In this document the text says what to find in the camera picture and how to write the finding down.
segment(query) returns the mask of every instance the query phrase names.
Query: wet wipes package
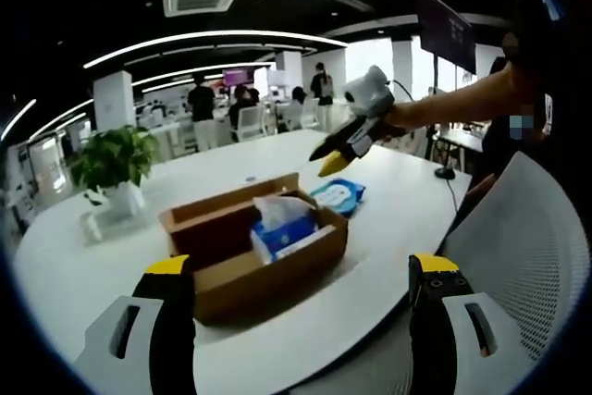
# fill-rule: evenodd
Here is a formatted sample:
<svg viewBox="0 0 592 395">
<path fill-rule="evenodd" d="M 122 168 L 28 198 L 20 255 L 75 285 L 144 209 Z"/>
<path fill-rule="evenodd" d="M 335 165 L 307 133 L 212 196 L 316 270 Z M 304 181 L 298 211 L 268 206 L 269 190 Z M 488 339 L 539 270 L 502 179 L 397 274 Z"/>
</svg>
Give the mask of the wet wipes package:
<svg viewBox="0 0 592 395">
<path fill-rule="evenodd" d="M 261 220 L 252 227 L 251 242 L 264 264 L 294 252 L 290 246 L 304 247 L 307 243 L 296 243 L 317 229 L 313 207 L 302 199 L 271 196 L 253 198 L 253 203 L 261 213 Z"/>
<path fill-rule="evenodd" d="M 365 186 L 345 179 L 333 179 L 323 187 L 316 189 L 311 196 L 319 205 L 334 212 L 350 217 L 364 195 Z"/>
</svg>

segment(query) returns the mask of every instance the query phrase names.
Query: ceiling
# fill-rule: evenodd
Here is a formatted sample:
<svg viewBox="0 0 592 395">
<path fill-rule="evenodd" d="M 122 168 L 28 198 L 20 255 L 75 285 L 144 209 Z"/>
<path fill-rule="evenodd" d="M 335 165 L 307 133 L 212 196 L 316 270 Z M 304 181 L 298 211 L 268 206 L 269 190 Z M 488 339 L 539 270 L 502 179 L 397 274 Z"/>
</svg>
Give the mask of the ceiling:
<svg viewBox="0 0 592 395">
<path fill-rule="evenodd" d="M 502 18 L 512 12 L 512 0 L 443 1 L 461 12 Z M 210 30 L 271 30 L 322 35 L 346 25 L 414 13 L 413 0 L 235 0 L 226 13 L 178 18 L 164 16 L 162 0 L 6 0 L 5 5 L 11 14 L 8 35 L 3 36 L 2 42 L 8 68 L 0 75 L 0 122 L 6 122 L 30 99 L 38 100 L 12 130 L 9 139 L 12 142 L 27 138 L 51 118 L 92 97 L 93 80 L 109 72 L 124 68 L 138 80 L 187 68 L 253 61 L 266 54 L 261 48 L 210 48 L 162 55 L 164 52 L 228 43 L 303 45 L 319 51 L 333 48 L 285 38 L 188 39 L 143 48 L 94 68 L 82 67 L 90 60 L 122 47 L 175 34 Z M 401 30 L 386 32 L 394 38 L 401 37 Z M 347 42 L 364 37 L 357 34 L 340 36 L 339 39 Z M 154 57 L 125 65 L 147 56 Z"/>
</svg>

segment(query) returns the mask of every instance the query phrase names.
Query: cable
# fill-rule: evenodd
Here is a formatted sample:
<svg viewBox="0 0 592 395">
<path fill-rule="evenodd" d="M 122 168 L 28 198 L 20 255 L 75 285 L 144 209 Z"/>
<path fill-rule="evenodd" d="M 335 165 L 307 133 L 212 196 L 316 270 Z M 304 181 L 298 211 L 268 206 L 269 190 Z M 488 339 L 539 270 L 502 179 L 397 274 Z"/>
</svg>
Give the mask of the cable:
<svg viewBox="0 0 592 395">
<path fill-rule="evenodd" d="M 450 193 L 452 193 L 452 201 L 454 202 L 454 211 L 458 214 L 459 207 L 456 204 L 456 195 L 454 194 L 454 190 L 452 189 L 452 186 L 450 185 L 450 179 L 446 179 L 446 184 L 448 185 L 448 188 L 450 189 Z"/>
<path fill-rule="evenodd" d="M 396 79 L 393 79 L 391 82 L 395 82 L 397 85 L 399 85 L 403 89 L 403 91 L 407 93 L 407 95 L 409 96 L 409 99 L 411 99 L 411 102 L 415 102 L 415 100 L 412 98 L 411 94 L 407 91 L 407 89 L 403 86 L 402 83 L 400 83 Z"/>
</svg>

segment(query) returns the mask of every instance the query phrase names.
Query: forearm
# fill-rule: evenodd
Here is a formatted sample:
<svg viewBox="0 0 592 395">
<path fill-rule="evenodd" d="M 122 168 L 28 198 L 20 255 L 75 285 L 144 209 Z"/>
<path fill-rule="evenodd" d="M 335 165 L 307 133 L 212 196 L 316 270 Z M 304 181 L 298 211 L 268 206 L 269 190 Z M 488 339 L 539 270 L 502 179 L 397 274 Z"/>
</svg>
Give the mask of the forearm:
<svg viewBox="0 0 592 395">
<path fill-rule="evenodd" d="M 521 107 L 531 102 L 532 94 L 516 88 L 512 72 L 507 68 L 455 92 L 397 105 L 387 122 L 413 130 L 432 124 L 484 121 L 520 115 Z"/>
</svg>

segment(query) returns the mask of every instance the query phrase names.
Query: cardboard box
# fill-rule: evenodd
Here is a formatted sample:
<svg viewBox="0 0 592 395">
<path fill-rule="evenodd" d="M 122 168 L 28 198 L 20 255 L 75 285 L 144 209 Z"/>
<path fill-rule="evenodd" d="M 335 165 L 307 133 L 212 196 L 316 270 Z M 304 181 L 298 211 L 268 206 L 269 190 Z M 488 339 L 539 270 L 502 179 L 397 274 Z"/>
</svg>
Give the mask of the cardboard box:
<svg viewBox="0 0 592 395">
<path fill-rule="evenodd" d="M 261 216 L 255 196 L 297 196 L 314 207 L 320 228 L 335 229 L 310 245 L 264 265 L 250 240 Z M 195 317 L 211 324 L 281 297 L 323 273 L 345 254 L 348 222 L 298 188 L 298 174 L 271 179 L 209 199 L 170 209 L 160 215 L 171 254 L 190 256 L 195 283 Z"/>
</svg>

